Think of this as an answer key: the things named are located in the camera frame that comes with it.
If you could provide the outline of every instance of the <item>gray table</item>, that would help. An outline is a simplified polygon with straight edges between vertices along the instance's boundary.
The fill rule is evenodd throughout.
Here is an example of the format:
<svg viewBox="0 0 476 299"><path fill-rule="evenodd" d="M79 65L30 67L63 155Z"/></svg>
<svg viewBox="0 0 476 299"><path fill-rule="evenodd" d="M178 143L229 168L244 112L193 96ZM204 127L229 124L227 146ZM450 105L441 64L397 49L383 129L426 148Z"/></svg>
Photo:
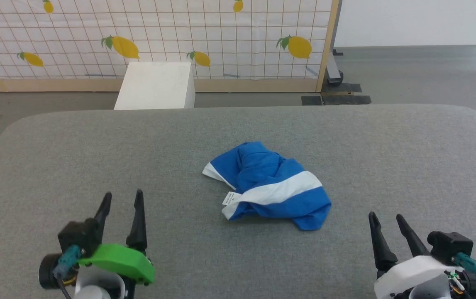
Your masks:
<svg viewBox="0 0 476 299"><path fill-rule="evenodd" d="M314 173L332 200L319 231L290 221L229 223L225 184L201 171L260 140ZM0 299L61 298L37 282L69 220L92 216L106 191L104 242L124 243L145 192L156 283L137 298L373 298L367 214L393 252L409 249L402 213L475 241L476 111L439 105L85 111L37 115L0 138Z"/></svg>

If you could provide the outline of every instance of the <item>white stripe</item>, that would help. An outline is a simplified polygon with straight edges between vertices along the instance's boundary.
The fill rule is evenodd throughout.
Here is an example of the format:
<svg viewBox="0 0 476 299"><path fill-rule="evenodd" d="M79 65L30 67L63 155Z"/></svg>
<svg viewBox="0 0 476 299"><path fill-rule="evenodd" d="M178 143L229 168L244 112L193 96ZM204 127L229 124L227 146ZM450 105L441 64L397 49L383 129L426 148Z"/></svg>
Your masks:
<svg viewBox="0 0 476 299"><path fill-rule="evenodd" d="M263 206L272 203L281 203L286 199L304 191L322 187L323 184L314 174L308 171L300 172L276 184L259 186L245 191L238 200L221 210L227 219L230 219L240 202L250 202Z"/></svg>
<svg viewBox="0 0 476 299"><path fill-rule="evenodd" d="M218 181L225 182L227 185L229 185L233 190L236 190L233 185L230 185L225 178L223 178L217 170L212 166L212 163L208 163L205 168L203 169L203 174L209 178L216 179Z"/></svg>

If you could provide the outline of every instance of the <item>concrete floor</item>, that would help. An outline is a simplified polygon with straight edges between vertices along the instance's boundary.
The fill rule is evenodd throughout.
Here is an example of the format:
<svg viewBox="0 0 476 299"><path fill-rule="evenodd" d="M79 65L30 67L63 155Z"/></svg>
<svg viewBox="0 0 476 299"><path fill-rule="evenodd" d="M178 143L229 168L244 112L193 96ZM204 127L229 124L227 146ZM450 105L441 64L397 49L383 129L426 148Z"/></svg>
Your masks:
<svg viewBox="0 0 476 299"><path fill-rule="evenodd" d="M449 104L476 110L476 47L338 49L344 81L373 104ZM196 107L299 106L313 93L198 93ZM0 134L21 118L56 111L112 109L117 93L0 93Z"/></svg>

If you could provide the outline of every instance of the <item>lemon print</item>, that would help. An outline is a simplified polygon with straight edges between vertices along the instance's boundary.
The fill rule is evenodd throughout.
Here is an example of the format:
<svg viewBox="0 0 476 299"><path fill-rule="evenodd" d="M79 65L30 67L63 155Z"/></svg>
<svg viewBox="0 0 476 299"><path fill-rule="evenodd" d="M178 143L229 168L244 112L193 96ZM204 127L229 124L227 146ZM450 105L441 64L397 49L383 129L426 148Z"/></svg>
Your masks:
<svg viewBox="0 0 476 299"><path fill-rule="evenodd" d="M236 0L234 2L234 12L240 12L243 9L243 1L242 0Z"/></svg>
<svg viewBox="0 0 476 299"><path fill-rule="evenodd" d="M105 46L107 48L114 49L118 54L120 54L123 57L126 58L134 58L134 59L140 59L138 53L138 48L137 45L135 45L132 41L123 38L121 36L110 36L109 37L104 37L101 39L101 46L103 47L103 44L105 43Z"/></svg>
<svg viewBox="0 0 476 299"><path fill-rule="evenodd" d="M38 57L35 54L32 53L27 53L27 52L20 52L17 54L18 58L29 62L32 66L42 66L44 67L44 63L42 62L42 59Z"/></svg>
<svg viewBox="0 0 476 299"><path fill-rule="evenodd" d="M196 52L192 51L188 54L186 54L186 57L190 56L190 59L194 60L200 65L200 66L210 66L210 57L206 55L203 52Z"/></svg>
<svg viewBox="0 0 476 299"><path fill-rule="evenodd" d="M42 2L44 2L44 11L47 12L47 13L52 13L54 12L54 6L53 4L50 2L50 0L42 0Z"/></svg>
<svg viewBox="0 0 476 299"><path fill-rule="evenodd" d="M300 36L288 35L280 38L278 42L276 42L276 47L278 47L278 44L280 44L284 50L288 47L289 53L295 58L310 59L312 45Z"/></svg>

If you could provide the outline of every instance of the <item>grid patterned fabric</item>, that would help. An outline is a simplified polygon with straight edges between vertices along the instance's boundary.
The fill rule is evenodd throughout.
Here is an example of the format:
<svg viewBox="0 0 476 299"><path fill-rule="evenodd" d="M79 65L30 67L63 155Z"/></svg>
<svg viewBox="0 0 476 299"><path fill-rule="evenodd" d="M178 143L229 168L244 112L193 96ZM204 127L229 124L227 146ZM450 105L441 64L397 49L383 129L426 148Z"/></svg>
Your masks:
<svg viewBox="0 0 476 299"><path fill-rule="evenodd" d="M317 78L331 0L0 0L0 79L122 78L193 61L198 79Z"/></svg>

